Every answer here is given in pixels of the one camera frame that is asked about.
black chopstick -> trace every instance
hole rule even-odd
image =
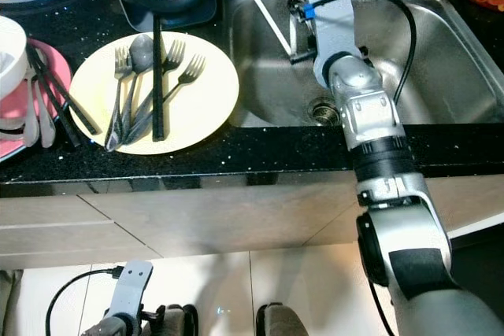
[[[152,98],[152,140],[159,142],[165,140],[165,125],[163,114],[163,74],[161,56],[161,20],[154,15],[154,82]]]
[[[53,91],[50,90],[49,84],[47,83],[46,78],[44,77],[44,75],[42,73],[42,69],[39,67],[37,60],[35,59],[35,57],[39,57],[39,55],[35,51],[35,48],[33,46],[27,44],[26,45],[26,53],[28,55],[28,62],[35,69],[35,72],[37,73],[37,79],[43,85],[44,90],[47,93],[47,96],[49,97],[50,102],[53,104],[53,107],[56,109],[56,113],[59,116],[60,121],[63,124],[63,127],[65,128],[66,134],[69,137],[69,140],[72,143],[72,146],[74,146],[74,147],[80,146],[80,140],[77,137],[77,134],[73,130],[73,127],[69,123],[69,120],[66,118],[65,111],[60,106],[60,103],[57,101],[56,97],[54,96]]]
[[[98,132],[96,128],[93,126],[93,124],[86,118],[82,110],[80,110],[79,106],[73,101],[73,99],[70,97],[70,94],[64,88],[59,80],[57,80],[53,73],[49,70],[49,68],[41,61],[39,55],[35,53],[35,63],[42,69],[43,76],[48,76],[49,80],[51,83],[56,87],[57,91],[63,96],[65,101],[69,104],[69,106],[73,109],[73,111],[76,113],[76,115],[79,117],[79,120],[83,123],[83,125],[86,127],[86,129],[91,133],[91,135],[97,135]]]

stainless steel sink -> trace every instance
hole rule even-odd
[[[403,0],[418,29],[415,59],[398,104],[405,124],[504,122],[504,75],[447,0]],[[263,0],[288,37],[287,0]],[[382,0],[353,0],[355,42],[366,46],[393,94],[410,45],[406,18]],[[237,127],[334,124],[331,96],[313,63],[291,65],[252,0],[224,0],[229,52],[240,79]],[[303,51],[309,36],[298,28]]]

metal fork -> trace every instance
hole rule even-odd
[[[191,84],[196,81],[196,79],[202,74],[203,70],[205,69],[205,63],[205,57],[200,54],[194,55],[185,71],[179,76],[177,84],[163,97],[163,102],[168,100],[180,86],[184,84]],[[124,144],[131,145],[138,139],[142,138],[145,135],[147,128],[151,124],[151,121],[152,111],[139,118],[126,137]]]
[[[116,102],[113,106],[109,129],[105,137],[105,150],[109,152],[117,149],[123,138],[123,124],[120,119],[120,87],[123,79],[130,76],[132,72],[133,64],[129,49],[125,46],[117,47],[115,50],[114,72],[114,77],[117,79]]]
[[[165,76],[166,72],[177,70],[179,68],[180,64],[183,61],[183,53],[185,52],[185,50],[186,50],[186,43],[184,41],[179,41],[177,39],[173,41],[172,46],[170,47],[170,50],[168,52],[168,55],[166,55],[166,59],[163,62],[162,66],[163,77]],[[136,120],[141,120],[143,117],[147,115],[150,109],[150,104],[152,103],[152,96],[153,96],[153,90],[150,90],[149,94],[143,99],[142,103],[137,108],[133,123],[135,123]]]

white bowl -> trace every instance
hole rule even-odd
[[[14,20],[0,16],[0,100],[20,85],[28,67],[26,34]]]

white floor tile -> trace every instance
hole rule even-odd
[[[152,263],[154,272],[143,295],[147,311],[155,311],[159,305],[193,304],[198,309],[201,336],[254,336],[249,253],[177,257]],[[107,275],[91,277],[81,332],[103,317],[115,282]]]
[[[254,314],[262,305],[293,308],[310,336],[386,335],[355,243],[250,253]],[[385,289],[377,288],[396,332]]]
[[[60,268],[26,269],[21,280],[17,305],[9,310],[7,336],[42,336],[46,311],[56,292],[76,275],[89,271],[90,265]],[[59,297],[51,316],[53,336],[77,336],[86,296],[87,278],[73,283]]]

